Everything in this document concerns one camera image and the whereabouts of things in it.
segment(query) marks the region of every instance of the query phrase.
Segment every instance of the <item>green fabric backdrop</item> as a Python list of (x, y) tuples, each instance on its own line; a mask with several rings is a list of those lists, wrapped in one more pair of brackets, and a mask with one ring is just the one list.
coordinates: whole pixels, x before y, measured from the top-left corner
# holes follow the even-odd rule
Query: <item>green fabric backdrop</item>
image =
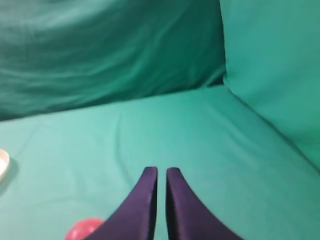
[(0, 0), (0, 120), (213, 84), (218, 0)]
[(320, 170), (320, 1), (221, 0), (225, 84)]

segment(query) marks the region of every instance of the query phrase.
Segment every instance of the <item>red ball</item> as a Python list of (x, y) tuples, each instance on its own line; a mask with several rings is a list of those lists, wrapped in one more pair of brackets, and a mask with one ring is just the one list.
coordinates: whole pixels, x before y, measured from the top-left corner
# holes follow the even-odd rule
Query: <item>red ball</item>
[(104, 223), (98, 218), (88, 218), (78, 222), (66, 235), (64, 240), (83, 240)]

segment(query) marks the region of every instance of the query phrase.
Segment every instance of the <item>white dish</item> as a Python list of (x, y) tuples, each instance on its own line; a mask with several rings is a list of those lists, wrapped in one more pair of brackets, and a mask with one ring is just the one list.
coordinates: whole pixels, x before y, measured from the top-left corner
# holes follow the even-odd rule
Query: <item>white dish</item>
[(0, 149), (0, 183), (7, 175), (9, 165), (10, 165), (9, 154), (5, 150)]

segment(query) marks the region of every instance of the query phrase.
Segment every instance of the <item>green cloth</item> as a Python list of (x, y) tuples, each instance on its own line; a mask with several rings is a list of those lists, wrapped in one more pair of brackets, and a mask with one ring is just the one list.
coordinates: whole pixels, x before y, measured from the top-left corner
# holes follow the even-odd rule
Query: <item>green cloth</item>
[(215, 0), (0, 0), (0, 120), (214, 84)]
[(223, 86), (5, 121), (0, 147), (3, 240), (61, 240), (109, 217), (146, 166), (159, 167), (155, 240), (168, 239), (169, 167), (246, 240), (320, 239), (319, 174)]
[(320, 1), (221, 0), (221, 12), (225, 84), (320, 171)]

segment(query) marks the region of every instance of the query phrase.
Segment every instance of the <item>green floor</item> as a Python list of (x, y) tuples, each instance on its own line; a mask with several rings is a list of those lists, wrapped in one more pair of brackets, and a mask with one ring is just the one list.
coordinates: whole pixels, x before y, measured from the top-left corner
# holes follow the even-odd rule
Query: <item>green floor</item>
[(0, 146), (2, 240), (107, 218), (146, 166), (159, 168), (155, 240), (168, 239), (168, 167), (246, 240), (320, 239), (319, 174), (223, 86), (2, 122)]

